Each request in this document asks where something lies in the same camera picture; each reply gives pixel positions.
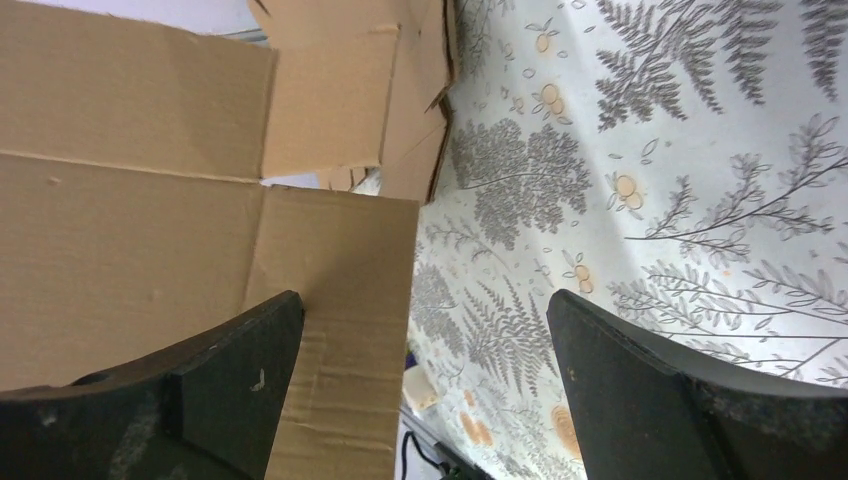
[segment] cardboard box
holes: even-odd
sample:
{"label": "cardboard box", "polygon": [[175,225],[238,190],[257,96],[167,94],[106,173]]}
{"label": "cardboard box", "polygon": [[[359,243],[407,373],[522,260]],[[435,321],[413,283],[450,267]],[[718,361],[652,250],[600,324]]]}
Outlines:
{"label": "cardboard box", "polygon": [[291,289],[306,327],[268,478],[391,478],[418,205],[259,179],[379,159],[396,42],[277,53],[0,0],[0,389]]}
{"label": "cardboard box", "polygon": [[[327,41],[341,46],[351,35],[400,27],[382,162],[361,166],[381,168],[381,196],[429,201],[450,123],[442,100],[458,70],[453,0],[246,1],[277,48]],[[328,115],[338,121],[355,121],[340,118],[333,108],[328,106]],[[320,167],[311,171],[318,172],[323,188],[348,190],[364,177],[361,169],[346,165]]]}

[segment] floral tablecloth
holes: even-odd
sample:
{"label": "floral tablecloth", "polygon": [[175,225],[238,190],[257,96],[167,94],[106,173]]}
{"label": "floral tablecloth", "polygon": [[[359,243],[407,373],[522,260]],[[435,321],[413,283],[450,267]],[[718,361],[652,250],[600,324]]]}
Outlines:
{"label": "floral tablecloth", "polygon": [[496,478],[584,478],[567,288],[723,360],[848,386],[845,0],[458,0],[422,211],[426,418]]}

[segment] white wall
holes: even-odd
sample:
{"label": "white wall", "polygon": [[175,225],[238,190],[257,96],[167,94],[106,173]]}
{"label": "white wall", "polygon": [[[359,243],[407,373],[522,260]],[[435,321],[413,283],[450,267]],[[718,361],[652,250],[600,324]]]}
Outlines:
{"label": "white wall", "polygon": [[221,35],[259,28],[247,0],[27,0]]}

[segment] black cable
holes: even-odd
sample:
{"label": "black cable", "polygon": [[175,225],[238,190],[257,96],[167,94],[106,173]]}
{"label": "black cable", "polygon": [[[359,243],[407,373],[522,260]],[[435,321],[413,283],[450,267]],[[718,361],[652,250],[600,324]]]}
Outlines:
{"label": "black cable", "polygon": [[438,470],[439,473],[444,474],[444,475],[448,474],[450,469],[447,468],[447,465],[440,465],[437,462],[435,462],[434,460],[431,460],[429,457],[427,457],[427,455],[424,455],[424,452],[421,451],[421,444],[418,443],[418,438],[415,437],[415,433],[413,433],[411,430],[409,430],[409,431],[407,431],[406,433],[403,434],[403,442],[401,442],[401,446],[400,446],[400,465],[401,465],[401,467],[400,467],[401,468],[400,478],[401,478],[401,480],[406,480],[406,471],[407,471],[407,468],[408,468],[408,459],[406,457],[406,447],[407,447],[407,444],[409,443],[410,438],[412,439],[412,445],[415,446],[415,450],[418,451],[418,456],[421,457],[421,460],[424,460],[425,462],[427,462],[427,464],[429,464],[431,467]]}

